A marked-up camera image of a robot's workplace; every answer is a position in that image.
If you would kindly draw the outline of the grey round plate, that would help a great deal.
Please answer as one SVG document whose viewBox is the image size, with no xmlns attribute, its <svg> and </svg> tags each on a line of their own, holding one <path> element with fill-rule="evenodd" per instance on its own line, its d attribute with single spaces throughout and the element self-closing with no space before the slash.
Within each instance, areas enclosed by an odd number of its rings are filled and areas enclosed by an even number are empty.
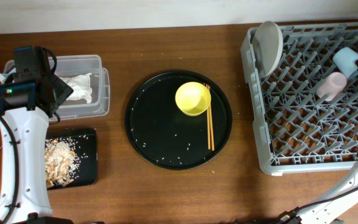
<svg viewBox="0 0 358 224">
<path fill-rule="evenodd" d="M 259 77 L 270 75 L 278 66 L 283 50 L 283 34 L 272 22 L 262 23 L 256 30 L 252 42 Z"/>
</svg>

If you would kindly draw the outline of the round black serving tray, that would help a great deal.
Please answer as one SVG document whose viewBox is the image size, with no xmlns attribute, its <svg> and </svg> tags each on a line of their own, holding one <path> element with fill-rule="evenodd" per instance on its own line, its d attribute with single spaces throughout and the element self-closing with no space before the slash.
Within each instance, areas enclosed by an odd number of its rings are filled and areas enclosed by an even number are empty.
<svg viewBox="0 0 358 224">
<path fill-rule="evenodd" d="M 175 103 L 186 82 L 207 84 L 211 91 L 214 149 L 208 149 L 207 115 L 188 116 Z M 132 147 L 150 163 L 171 170 L 201 166 L 224 148 L 232 129 L 232 111 L 220 87 L 191 71 L 171 70 L 143 82 L 129 98 L 125 128 Z"/>
</svg>

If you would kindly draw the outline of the yellow plastic bowl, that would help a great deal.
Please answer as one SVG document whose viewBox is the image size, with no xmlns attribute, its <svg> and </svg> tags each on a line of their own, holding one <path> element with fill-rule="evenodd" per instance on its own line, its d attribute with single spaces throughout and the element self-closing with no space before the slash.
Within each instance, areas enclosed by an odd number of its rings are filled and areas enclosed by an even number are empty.
<svg viewBox="0 0 358 224">
<path fill-rule="evenodd" d="M 209 88 L 198 82 L 182 84 L 175 93 L 175 103 L 188 116 L 198 116 L 207 111 L 211 104 Z"/>
</svg>

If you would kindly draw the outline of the peanut shells and rice waste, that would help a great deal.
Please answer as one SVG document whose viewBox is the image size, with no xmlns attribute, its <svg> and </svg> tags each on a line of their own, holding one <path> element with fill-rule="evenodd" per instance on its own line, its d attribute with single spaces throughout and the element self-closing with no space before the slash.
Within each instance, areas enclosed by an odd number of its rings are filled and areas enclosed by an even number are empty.
<svg viewBox="0 0 358 224">
<path fill-rule="evenodd" d="M 71 137 L 45 141 L 45 174 L 47 189 L 67 187 L 79 178 L 80 156 L 77 141 Z"/>
</svg>

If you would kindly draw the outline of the pink plastic cup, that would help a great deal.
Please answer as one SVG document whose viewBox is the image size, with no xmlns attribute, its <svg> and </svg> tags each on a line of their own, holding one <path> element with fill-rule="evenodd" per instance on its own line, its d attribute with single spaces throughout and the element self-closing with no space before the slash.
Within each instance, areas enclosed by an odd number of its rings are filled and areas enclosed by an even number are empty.
<svg viewBox="0 0 358 224">
<path fill-rule="evenodd" d="M 328 97 L 326 101 L 332 101 L 340 94 L 347 85 L 347 78 L 340 72 L 334 72 L 324 79 L 324 83 L 318 88 L 317 95 L 322 98 L 324 95 Z"/>
</svg>

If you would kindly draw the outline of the white paper napkin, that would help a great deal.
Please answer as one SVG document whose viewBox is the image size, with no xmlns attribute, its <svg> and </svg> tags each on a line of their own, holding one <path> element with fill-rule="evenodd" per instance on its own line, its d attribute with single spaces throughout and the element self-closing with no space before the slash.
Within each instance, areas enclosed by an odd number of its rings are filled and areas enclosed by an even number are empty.
<svg viewBox="0 0 358 224">
<path fill-rule="evenodd" d="M 71 78 L 62 78 L 73 89 L 73 93 L 67 98 L 68 101 L 85 100 L 87 104 L 92 102 L 91 75 L 92 73 L 87 73 Z"/>
</svg>

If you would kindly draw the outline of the wooden chopstick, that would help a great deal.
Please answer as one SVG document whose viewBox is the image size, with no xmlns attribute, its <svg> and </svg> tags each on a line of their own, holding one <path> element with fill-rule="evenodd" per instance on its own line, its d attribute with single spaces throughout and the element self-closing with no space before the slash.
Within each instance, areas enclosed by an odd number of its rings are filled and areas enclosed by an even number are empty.
<svg viewBox="0 0 358 224">
<path fill-rule="evenodd" d="M 212 151 L 215 151 L 215 146 L 214 146 L 214 133 L 213 133 L 213 117 L 212 117 L 212 101 L 210 101 L 209 104 L 209 108 L 208 108 L 208 121 L 209 121 L 209 148 Z"/>
<path fill-rule="evenodd" d="M 209 85 L 205 84 L 205 86 L 206 86 L 206 88 L 208 89 L 208 92 L 209 92 Z M 208 108 L 207 108 L 206 112 L 207 112 L 207 127 L 208 127 L 208 150 L 211 150 L 211 125 L 210 125 L 211 115 L 210 115 L 209 111 L 210 111 L 210 102 L 209 102 L 209 105 L 208 105 Z"/>
</svg>

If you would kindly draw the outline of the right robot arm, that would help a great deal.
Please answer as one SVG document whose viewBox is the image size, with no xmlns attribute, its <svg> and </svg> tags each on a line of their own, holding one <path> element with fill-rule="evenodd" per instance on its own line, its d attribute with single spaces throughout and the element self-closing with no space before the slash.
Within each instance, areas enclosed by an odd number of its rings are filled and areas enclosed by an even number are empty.
<svg viewBox="0 0 358 224">
<path fill-rule="evenodd" d="M 316 201 L 283 212 L 274 223 L 331 223 L 358 203 L 358 161 L 348 174 Z"/>
</svg>

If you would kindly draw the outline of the grey plastic dishwasher rack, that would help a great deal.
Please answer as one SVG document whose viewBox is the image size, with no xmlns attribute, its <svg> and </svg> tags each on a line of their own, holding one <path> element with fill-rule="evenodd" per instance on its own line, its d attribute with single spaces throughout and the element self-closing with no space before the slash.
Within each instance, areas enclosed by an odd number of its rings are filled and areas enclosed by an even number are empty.
<svg viewBox="0 0 358 224">
<path fill-rule="evenodd" d="M 332 101 L 316 92 L 337 70 L 333 56 L 338 50 L 358 53 L 358 22 L 281 30 L 282 56 L 266 77 L 259 77 L 255 62 L 256 28 L 248 30 L 241 45 L 260 170 L 282 175 L 349 169 L 358 152 L 358 78 Z"/>
</svg>

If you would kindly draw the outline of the black rectangular food-waste tray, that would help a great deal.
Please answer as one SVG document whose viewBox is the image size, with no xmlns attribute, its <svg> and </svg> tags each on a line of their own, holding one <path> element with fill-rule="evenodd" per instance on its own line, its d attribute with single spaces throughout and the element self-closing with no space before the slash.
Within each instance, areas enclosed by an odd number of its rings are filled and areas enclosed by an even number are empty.
<svg viewBox="0 0 358 224">
<path fill-rule="evenodd" d="M 95 184 L 98 179 L 98 152 L 96 131 L 93 128 L 64 129 L 49 131 L 48 139 L 71 137 L 77 141 L 75 152 L 80 156 L 79 178 L 67 187 L 53 187 L 63 189 L 70 187 L 82 187 Z"/>
</svg>

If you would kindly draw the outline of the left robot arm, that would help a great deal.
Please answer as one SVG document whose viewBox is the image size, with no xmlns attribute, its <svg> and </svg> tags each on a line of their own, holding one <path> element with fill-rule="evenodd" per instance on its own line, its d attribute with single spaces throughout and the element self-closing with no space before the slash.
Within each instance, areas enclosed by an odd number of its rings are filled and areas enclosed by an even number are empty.
<svg viewBox="0 0 358 224">
<path fill-rule="evenodd" d="M 73 90 L 59 79 L 56 56 L 38 46 L 14 50 L 16 71 L 0 84 L 0 223 L 69 223 L 53 217 L 47 194 L 49 119 Z"/>
</svg>

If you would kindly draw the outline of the light blue plastic cup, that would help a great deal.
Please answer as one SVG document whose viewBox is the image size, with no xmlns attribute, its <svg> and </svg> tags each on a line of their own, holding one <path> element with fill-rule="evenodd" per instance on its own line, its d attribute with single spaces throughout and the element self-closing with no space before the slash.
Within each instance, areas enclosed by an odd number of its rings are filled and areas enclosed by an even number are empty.
<svg viewBox="0 0 358 224">
<path fill-rule="evenodd" d="M 333 57 L 334 64 L 348 80 L 358 76 L 357 60 L 358 53 L 349 47 L 342 48 Z"/>
</svg>

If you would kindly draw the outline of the clear plastic waste bin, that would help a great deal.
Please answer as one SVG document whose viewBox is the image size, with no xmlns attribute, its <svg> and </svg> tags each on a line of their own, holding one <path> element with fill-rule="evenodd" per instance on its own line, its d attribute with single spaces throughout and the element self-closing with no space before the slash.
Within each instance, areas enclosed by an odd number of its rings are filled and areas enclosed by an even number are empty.
<svg viewBox="0 0 358 224">
<path fill-rule="evenodd" d="M 71 78 L 77 75 L 92 73 L 90 76 L 92 102 L 85 100 L 64 101 L 57 110 L 60 119 L 78 119 L 104 116 L 109 112 L 109 75 L 102 67 L 98 55 L 58 56 L 55 74 L 59 78 Z"/>
</svg>

